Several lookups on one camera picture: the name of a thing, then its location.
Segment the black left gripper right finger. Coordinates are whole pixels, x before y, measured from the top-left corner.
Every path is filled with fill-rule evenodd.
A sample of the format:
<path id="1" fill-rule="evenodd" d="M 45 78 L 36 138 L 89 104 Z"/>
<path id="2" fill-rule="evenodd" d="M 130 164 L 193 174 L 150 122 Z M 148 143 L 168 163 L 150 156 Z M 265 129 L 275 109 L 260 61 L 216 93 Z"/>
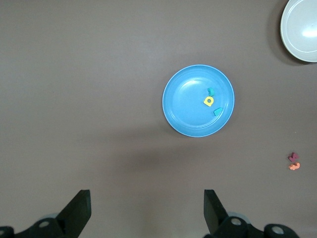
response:
<path id="1" fill-rule="evenodd" d="M 281 224 L 268 224 L 261 231 L 238 216 L 230 216 L 216 192 L 204 191 L 204 218 L 207 238 L 297 238 L 297 233 Z"/>

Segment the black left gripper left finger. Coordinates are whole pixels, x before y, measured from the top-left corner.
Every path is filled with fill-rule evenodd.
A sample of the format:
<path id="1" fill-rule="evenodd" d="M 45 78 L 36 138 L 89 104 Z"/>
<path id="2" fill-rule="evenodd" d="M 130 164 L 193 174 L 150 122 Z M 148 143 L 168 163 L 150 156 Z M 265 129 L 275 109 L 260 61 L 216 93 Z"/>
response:
<path id="1" fill-rule="evenodd" d="M 2 238 L 77 238 L 91 217 L 91 193 L 79 191 L 55 218 L 44 218 L 28 229 L 15 233 L 13 227 L 2 226 Z"/>

